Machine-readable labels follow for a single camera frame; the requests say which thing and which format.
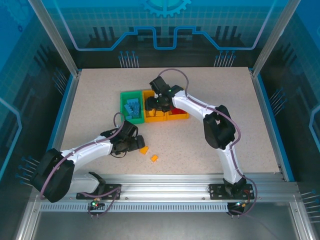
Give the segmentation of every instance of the gear logo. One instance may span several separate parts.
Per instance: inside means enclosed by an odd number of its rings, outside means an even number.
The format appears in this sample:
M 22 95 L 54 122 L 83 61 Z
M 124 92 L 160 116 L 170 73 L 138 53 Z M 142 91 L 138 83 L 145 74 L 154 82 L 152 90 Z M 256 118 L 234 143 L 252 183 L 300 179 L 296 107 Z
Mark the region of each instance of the gear logo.
M 175 14 L 180 14 L 181 10 L 187 9 L 186 5 L 191 4 L 191 0 L 142 0 L 144 10 L 149 10 L 150 14 L 155 14 L 157 17 L 168 15 L 173 17 Z
M 11 17 L 19 24 L 28 19 L 29 5 L 27 0 L 0 0 L 0 7 L 6 7 Z

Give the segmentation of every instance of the green bin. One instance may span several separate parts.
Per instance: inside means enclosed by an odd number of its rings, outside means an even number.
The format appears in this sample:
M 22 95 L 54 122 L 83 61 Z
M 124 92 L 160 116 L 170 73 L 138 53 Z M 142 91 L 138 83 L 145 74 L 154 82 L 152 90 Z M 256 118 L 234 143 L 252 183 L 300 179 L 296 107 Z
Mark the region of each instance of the green bin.
M 132 117 L 132 119 L 128 119 L 132 124 L 143 124 L 145 122 L 145 116 L 144 116 L 144 103 L 142 98 L 142 91 L 125 91 L 120 93 L 120 112 L 123 113 L 123 115 L 129 116 L 129 113 L 125 109 L 125 105 L 127 104 L 127 100 L 129 99 L 138 99 L 140 104 L 140 111 L 138 117 Z

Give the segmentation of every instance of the wire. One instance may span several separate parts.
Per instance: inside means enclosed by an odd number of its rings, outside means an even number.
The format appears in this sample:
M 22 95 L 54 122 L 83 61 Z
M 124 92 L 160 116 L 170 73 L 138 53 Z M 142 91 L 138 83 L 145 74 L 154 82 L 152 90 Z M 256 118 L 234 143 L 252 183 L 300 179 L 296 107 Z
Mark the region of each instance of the wire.
M 116 159 L 122 159 L 124 158 L 126 155 L 127 155 L 127 152 L 124 152 L 124 155 L 123 156 L 116 156 L 116 155 L 113 155 L 112 153 L 110 153 L 110 155 Z
M 240 216 L 243 216 L 242 212 L 240 211 L 231 210 L 231 212 L 234 212 L 234 213 L 240 214 Z M 270 234 L 272 234 L 276 239 L 280 240 L 280 238 L 269 227 L 267 227 L 260 219 L 251 215 L 245 215 L 245 216 L 260 223 Z
M 107 195 L 110 195 L 110 194 L 112 194 L 112 193 L 114 193 L 114 192 L 116 191 L 115 196 L 114 196 L 112 202 L 110 203 L 110 205 L 107 207 L 107 209 L 106 209 L 104 212 L 99 213 L 99 214 L 98 214 L 98 213 L 97 213 L 97 214 L 92 214 L 92 212 L 90 211 L 90 208 L 88 208 L 88 213 L 89 213 L 91 216 L 97 216 L 97 218 L 98 218 L 99 216 L 102 216 L 102 215 L 106 214 L 106 213 L 111 209 L 112 205 L 115 203 L 115 200 L 116 200 L 116 198 L 118 197 L 118 194 L 120 193 L 120 190 L 121 190 L 121 187 L 118 186 L 117 188 L 115 188 L 115 189 L 113 189 L 113 190 L 111 190 L 111 191 L 109 191 L 109 192 L 107 192 L 107 193 L 104 193 L 104 194 L 102 194 L 102 195 L 98 195 L 98 196 L 94 196 L 94 195 L 88 194 L 88 193 L 86 193 L 86 192 L 81 192 L 81 194 L 83 194 L 83 195 L 85 195 L 85 196 L 87 196 L 87 197 L 102 198 L 102 197 L 107 196 Z
M 179 69 L 176 69 L 176 68 L 167 68 L 167 69 L 161 71 L 161 72 L 158 74 L 158 77 L 159 77 L 161 74 L 163 74 L 164 72 L 167 72 L 167 71 L 177 71 L 177 72 L 181 73 L 181 74 L 185 77 L 186 86 L 185 86 L 184 93 L 185 93 L 185 96 L 186 96 L 187 99 L 189 99 L 191 102 L 193 102 L 194 104 L 197 104 L 197 105 L 200 106 L 200 107 L 209 109 L 209 110 L 211 110 L 211 111 L 213 111 L 213 112 L 215 112 L 215 113 L 223 116 L 223 117 L 224 117 L 225 119 L 227 119 L 230 123 L 232 123 L 232 125 L 234 126 L 234 128 L 235 128 L 236 131 L 238 132 L 238 137 L 237 137 L 237 139 L 236 139 L 233 143 L 230 144 L 230 153 L 231 153 L 232 162 L 233 162 L 233 165 L 234 165 L 234 167 L 235 167 L 236 172 L 237 172 L 242 178 L 244 178 L 244 179 L 246 179 L 246 180 L 248 180 L 248 181 L 250 181 L 250 182 L 252 183 L 252 185 L 253 185 L 253 187 L 254 187 L 255 195 L 256 195 L 255 198 L 254 198 L 254 201 L 253 201 L 253 203 L 252 203 L 252 205 L 251 205 L 251 207 L 250 207 L 245 213 L 241 214 L 241 216 L 245 216 L 245 215 L 248 214 L 248 213 L 253 209 L 253 207 L 256 205 L 256 202 L 257 202 L 257 199 L 258 199 L 258 188 L 257 188 L 256 183 L 255 183 L 251 178 L 246 177 L 245 175 L 243 175 L 243 174 L 239 171 L 239 167 L 238 167 L 237 162 L 236 162 L 236 158 L 235 158 L 235 155 L 234 155 L 233 147 L 234 147 L 234 146 L 240 141 L 240 139 L 241 139 L 241 131 L 240 131 L 239 126 L 238 126 L 230 117 L 228 117 L 227 115 L 225 115 L 223 112 L 215 109 L 214 107 L 210 107 L 210 106 L 208 106 L 208 105 L 204 105 L 204 104 L 202 104 L 202 103 L 194 100 L 193 98 L 189 97 L 189 96 L 188 96 L 189 78 L 188 78 L 188 76 L 187 76 L 183 71 L 181 71 L 181 70 L 179 70 Z
M 247 194 L 248 196 L 248 204 L 250 203 L 250 192 L 248 190 L 244 190 L 244 192 Z
M 113 116 L 113 123 L 116 124 L 116 116 L 117 115 L 122 115 L 124 117 L 124 115 L 121 113 L 121 112 L 117 112 L 114 116 Z M 117 131 L 115 131 L 115 133 L 109 137 L 106 137 L 104 139 L 100 139 L 98 141 L 92 141 L 92 142 L 88 142 L 82 146 L 79 146 L 77 149 L 75 149 L 74 151 L 68 153 L 64 158 L 62 158 L 58 163 L 57 165 L 54 166 L 54 168 L 52 169 L 52 171 L 49 173 L 48 177 L 46 178 L 42 188 L 41 188 L 41 191 L 40 191 L 40 199 L 45 199 L 43 197 L 44 195 L 44 192 L 46 190 L 46 187 L 49 183 L 49 181 L 51 180 L 52 176 L 54 175 L 54 173 L 56 172 L 56 170 L 60 167 L 60 165 L 65 161 L 67 160 L 67 158 L 69 158 L 70 156 L 74 155 L 76 152 L 78 152 L 79 150 L 83 149 L 83 148 L 86 148 L 88 146 L 91 146 L 91 145 L 95 145 L 95 144 L 98 144 L 98 143 L 102 143 L 102 142 L 105 142 L 107 140 L 110 140 L 112 138 L 114 138 L 118 133 L 120 133 L 121 129 L 123 128 L 124 126 L 124 121 L 121 123 L 121 126 L 118 128 Z

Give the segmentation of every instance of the black mounting bracket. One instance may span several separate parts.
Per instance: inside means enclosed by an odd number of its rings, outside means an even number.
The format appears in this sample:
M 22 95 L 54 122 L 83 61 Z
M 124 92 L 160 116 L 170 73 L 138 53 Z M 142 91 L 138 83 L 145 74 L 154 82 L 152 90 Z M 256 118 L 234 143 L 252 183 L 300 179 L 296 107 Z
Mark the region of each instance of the black mounting bracket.
M 104 193 L 107 193 L 107 192 L 110 192 L 112 191 L 113 189 L 115 188 L 118 188 L 118 187 L 121 187 L 121 184 L 105 184 L 104 185 L 104 189 L 102 191 L 102 193 L 99 193 L 99 189 L 97 188 L 93 193 L 90 193 L 91 195 L 101 195 L 101 194 L 104 194 Z M 114 191 L 113 193 L 107 195 L 107 196 L 104 196 L 104 197 L 101 197 L 102 200 L 113 200 L 115 198 L 117 194 L 117 191 Z M 115 198 L 115 200 L 119 200 L 120 199 L 120 194 L 121 192 L 119 192 L 118 196 Z M 76 194 L 76 197 L 75 197 L 77 200 L 93 200 L 95 199 L 94 197 L 90 197 L 90 196 L 85 196 L 81 193 L 77 193 Z
M 252 187 L 252 184 L 245 184 L 241 191 L 234 194 L 233 197 L 231 197 L 227 191 L 226 186 L 221 184 L 209 184 L 208 192 L 210 194 L 211 200 L 250 200 L 255 199 L 254 190 Z

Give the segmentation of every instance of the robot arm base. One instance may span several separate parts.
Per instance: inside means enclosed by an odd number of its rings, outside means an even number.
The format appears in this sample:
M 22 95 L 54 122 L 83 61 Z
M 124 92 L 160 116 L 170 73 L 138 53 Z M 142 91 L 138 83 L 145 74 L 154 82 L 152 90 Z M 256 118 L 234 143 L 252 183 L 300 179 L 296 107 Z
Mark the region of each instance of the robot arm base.
M 244 187 L 247 184 L 247 180 L 242 177 L 238 182 L 231 184 L 230 182 L 223 179 L 223 183 L 226 193 L 228 193 L 231 198 L 234 198 L 235 195 L 238 195 L 243 191 Z
M 242 187 L 232 189 L 232 195 L 226 190 L 226 186 L 228 185 L 230 185 L 230 183 L 209 184 L 208 192 L 210 194 L 210 200 L 237 200 L 242 202 L 248 199 L 255 199 L 252 184 L 246 183 Z

